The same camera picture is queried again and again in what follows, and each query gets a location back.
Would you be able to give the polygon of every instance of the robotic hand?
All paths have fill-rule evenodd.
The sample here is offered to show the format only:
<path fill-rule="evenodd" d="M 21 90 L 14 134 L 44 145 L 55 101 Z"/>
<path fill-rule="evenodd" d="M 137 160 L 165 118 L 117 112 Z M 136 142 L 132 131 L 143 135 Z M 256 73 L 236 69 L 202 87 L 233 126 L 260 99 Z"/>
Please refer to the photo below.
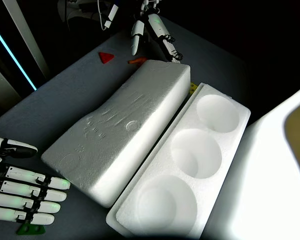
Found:
<path fill-rule="evenodd" d="M 158 42 L 165 57 L 169 61 L 179 64 L 183 56 L 175 49 L 174 45 L 172 44 L 175 39 L 170 35 L 166 26 L 158 15 L 160 12 L 159 8 L 157 8 L 159 1 L 161 0 L 143 0 L 142 2 L 139 13 L 140 17 L 137 18 L 137 21 L 135 22 L 131 32 L 132 55 L 134 56 L 137 53 L 140 38 L 143 37 L 144 29 L 146 27 L 151 37 Z"/>
<path fill-rule="evenodd" d="M 5 163 L 2 158 L 30 158 L 37 148 L 0 138 L 0 220 L 49 225 L 60 210 L 70 188 L 68 180 L 36 173 Z"/>

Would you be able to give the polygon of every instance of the orange object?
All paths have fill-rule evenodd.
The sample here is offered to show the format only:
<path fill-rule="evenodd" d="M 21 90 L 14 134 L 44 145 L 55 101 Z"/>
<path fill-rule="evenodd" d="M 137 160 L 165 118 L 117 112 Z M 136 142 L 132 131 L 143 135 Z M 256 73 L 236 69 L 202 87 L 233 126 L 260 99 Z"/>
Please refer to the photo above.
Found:
<path fill-rule="evenodd" d="M 137 65 L 141 66 L 147 60 L 148 59 L 145 56 L 142 56 L 142 57 L 136 58 L 135 60 L 128 61 L 128 64 L 137 64 Z"/>
<path fill-rule="evenodd" d="M 106 64 L 115 57 L 115 55 L 105 52 L 99 52 L 99 56 L 103 64 Z"/>

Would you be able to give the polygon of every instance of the white cable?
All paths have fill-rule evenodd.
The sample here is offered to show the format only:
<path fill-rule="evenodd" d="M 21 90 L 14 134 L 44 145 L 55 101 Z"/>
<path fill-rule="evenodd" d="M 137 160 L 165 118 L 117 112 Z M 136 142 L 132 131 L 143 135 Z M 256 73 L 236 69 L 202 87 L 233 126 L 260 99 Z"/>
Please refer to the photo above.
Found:
<path fill-rule="evenodd" d="M 100 26 L 101 26 L 102 31 L 104 31 L 104 30 L 106 30 L 107 28 L 106 28 L 106 27 L 103 28 L 103 26 L 102 26 L 102 19 L 101 19 L 100 7 L 99 7 L 99 0 L 97 1 L 97 3 L 98 3 L 99 18 L 100 18 Z"/>

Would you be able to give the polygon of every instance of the green piece with holes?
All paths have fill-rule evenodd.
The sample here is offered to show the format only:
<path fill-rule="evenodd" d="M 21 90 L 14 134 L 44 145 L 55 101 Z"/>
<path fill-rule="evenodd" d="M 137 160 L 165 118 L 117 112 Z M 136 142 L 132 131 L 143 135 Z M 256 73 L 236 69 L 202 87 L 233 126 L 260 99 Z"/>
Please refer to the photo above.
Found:
<path fill-rule="evenodd" d="M 32 225 L 24 223 L 16 232 L 17 235 L 40 235 L 46 232 L 45 227 L 41 225 Z"/>

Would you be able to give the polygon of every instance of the styrofoam tray with circular holes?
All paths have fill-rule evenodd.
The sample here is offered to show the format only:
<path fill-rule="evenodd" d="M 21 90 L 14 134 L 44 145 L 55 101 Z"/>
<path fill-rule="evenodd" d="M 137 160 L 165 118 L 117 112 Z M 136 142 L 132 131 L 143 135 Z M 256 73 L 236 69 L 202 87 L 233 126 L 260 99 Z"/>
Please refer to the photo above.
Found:
<path fill-rule="evenodd" d="M 113 205 L 108 225 L 126 237 L 199 238 L 249 117 L 201 83 Z"/>

